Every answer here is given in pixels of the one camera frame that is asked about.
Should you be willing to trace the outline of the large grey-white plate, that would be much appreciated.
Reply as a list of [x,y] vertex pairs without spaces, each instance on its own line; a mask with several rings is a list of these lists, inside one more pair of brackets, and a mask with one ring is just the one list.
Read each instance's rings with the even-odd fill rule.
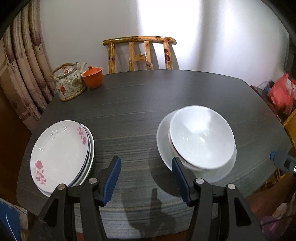
[[[173,157],[176,156],[174,153],[170,142],[169,142],[169,125],[170,121],[173,117],[173,115],[177,112],[177,110],[172,111],[168,115],[166,115],[161,123],[159,124],[158,130],[157,130],[157,147],[159,154],[161,156],[161,159],[163,160],[164,164],[167,166],[167,168],[172,171],[171,168],[171,161]],[[221,181],[224,179],[233,169],[237,157],[237,150],[235,148],[234,153],[230,159],[230,161],[223,167],[217,170],[210,170],[210,171],[196,171],[191,170],[188,167],[184,165],[184,167],[190,171],[192,171],[196,177],[200,177],[205,179],[209,183],[216,183],[218,181]]]

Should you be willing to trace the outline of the large white bowl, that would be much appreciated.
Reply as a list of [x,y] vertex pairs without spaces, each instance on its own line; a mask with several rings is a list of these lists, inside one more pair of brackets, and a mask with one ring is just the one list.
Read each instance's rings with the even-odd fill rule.
[[172,117],[169,135],[177,152],[193,166],[217,170],[235,149],[232,128],[216,111],[200,105],[179,109]]

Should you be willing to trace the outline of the small red patterned bowl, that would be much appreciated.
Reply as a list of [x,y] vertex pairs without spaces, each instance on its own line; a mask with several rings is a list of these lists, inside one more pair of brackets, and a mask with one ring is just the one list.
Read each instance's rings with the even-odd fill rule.
[[180,158],[181,162],[183,163],[183,165],[187,168],[187,169],[190,169],[190,170],[194,170],[194,171],[198,171],[198,172],[204,172],[206,171],[205,169],[200,169],[200,168],[197,168],[195,166],[193,166],[192,164],[188,163],[178,152],[177,150],[175,149],[175,146],[173,145],[172,141],[171,141],[171,136],[168,135],[168,140],[169,140],[169,144],[171,146],[171,149],[173,150],[173,152],[176,154],[177,157]]

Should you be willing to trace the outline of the white plate with blue rim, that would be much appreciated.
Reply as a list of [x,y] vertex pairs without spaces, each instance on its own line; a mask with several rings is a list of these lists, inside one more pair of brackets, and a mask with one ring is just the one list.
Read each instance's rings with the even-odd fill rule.
[[87,130],[86,126],[83,125],[83,124],[81,124],[81,126],[84,128],[84,130],[86,132],[86,137],[87,137],[87,140],[88,140],[87,155],[86,155],[86,159],[85,159],[85,161],[83,163],[83,166],[82,166],[81,170],[79,171],[79,173],[76,176],[76,178],[74,179],[74,181],[70,184],[70,186],[76,186],[79,183],[79,180],[81,179],[84,171],[86,170],[86,166],[87,166],[89,158],[90,158],[91,140],[90,140],[89,133],[88,133],[88,130]]

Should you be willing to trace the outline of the yellow wooden crate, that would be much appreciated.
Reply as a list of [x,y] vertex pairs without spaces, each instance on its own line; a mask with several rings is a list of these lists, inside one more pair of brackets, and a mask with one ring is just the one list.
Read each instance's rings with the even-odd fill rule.
[[286,130],[293,147],[296,146],[296,110],[292,111],[287,120],[283,123],[283,127]]

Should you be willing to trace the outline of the red plastic bag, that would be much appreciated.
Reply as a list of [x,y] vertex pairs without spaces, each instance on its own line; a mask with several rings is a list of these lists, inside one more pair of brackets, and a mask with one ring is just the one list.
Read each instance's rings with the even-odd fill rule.
[[268,98],[278,111],[289,115],[292,111],[295,79],[290,80],[288,73],[285,73],[269,90]]

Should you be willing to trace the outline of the floral ceramic teapot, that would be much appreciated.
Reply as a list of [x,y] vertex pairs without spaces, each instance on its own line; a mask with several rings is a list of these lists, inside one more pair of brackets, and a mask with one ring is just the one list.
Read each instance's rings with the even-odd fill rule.
[[65,63],[51,72],[61,101],[74,99],[86,89],[87,86],[81,77],[85,66],[86,63]]

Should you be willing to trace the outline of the orange lidded tea cup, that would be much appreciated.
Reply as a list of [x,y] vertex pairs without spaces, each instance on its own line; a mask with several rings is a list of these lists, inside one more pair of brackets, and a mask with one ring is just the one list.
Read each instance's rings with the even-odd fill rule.
[[84,80],[87,87],[91,89],[95,89],[102,85],[102,82],[103,82],[102,70],[103,70],[102,67],[89,66],[88,70],[84,71],[81,74],[81,77]]

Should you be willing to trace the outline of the beige patterned curtain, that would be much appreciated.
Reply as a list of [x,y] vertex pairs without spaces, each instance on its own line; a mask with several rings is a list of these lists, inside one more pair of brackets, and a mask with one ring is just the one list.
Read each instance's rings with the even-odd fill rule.
[[44,51],[40,2],[25,1],[1,37],[1,88],[32,131],[56,94]]

